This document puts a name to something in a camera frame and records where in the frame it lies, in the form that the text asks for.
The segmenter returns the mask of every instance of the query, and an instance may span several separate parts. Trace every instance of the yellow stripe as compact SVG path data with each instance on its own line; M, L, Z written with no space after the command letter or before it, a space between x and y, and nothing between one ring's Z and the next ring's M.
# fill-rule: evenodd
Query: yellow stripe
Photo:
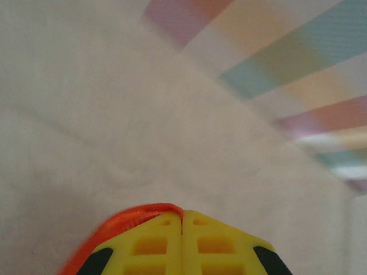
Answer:
M212 24L237 48L251 56L294 29L285 22L284 14L275 10L266 0L236 1Z
M333 132L350 150L367 148L367 126Z
M354 97L343 77L335 72L335 66L276 90L283 90L286 95L298 100L306 111Z

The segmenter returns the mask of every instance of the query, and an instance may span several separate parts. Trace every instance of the yellow plastic piece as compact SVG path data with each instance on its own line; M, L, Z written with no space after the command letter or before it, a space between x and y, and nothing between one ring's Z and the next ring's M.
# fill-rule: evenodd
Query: yellow plastic piece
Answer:
M196 211L185 211L182 227L184 275L268 274L253 248L274 251L270 243Z
M102 275L179 275L181 220L165 213L99 245L114 250Z
M196 211L165 213L99 245L102 275L267 275L253 248L266 241Z

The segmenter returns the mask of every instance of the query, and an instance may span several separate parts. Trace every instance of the blue stripe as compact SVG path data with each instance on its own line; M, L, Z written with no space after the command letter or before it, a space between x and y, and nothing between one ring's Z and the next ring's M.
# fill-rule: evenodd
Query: blue stripe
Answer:
M365 52L367 0L344 0L221 78L253 98Z
M363 166L365 163L349 151L316 154L316 158L330 168Z

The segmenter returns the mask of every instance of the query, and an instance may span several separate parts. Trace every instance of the orange plastic edge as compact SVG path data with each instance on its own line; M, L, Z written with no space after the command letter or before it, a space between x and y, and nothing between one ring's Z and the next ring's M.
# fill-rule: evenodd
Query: orange plastic edge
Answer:
M182 222L183 209L171 203L140 205L115 214L79 247L58 275L75 275L98 245L165 212L177 213Z

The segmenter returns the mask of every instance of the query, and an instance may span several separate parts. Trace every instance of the white sheet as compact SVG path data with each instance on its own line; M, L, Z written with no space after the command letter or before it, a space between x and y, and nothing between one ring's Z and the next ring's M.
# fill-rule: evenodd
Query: white sheet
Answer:
M345 274L346 187L172 58L137 23L147 2L1 3L1 273L53 274L112 213L173 202L272 242L294 274Z

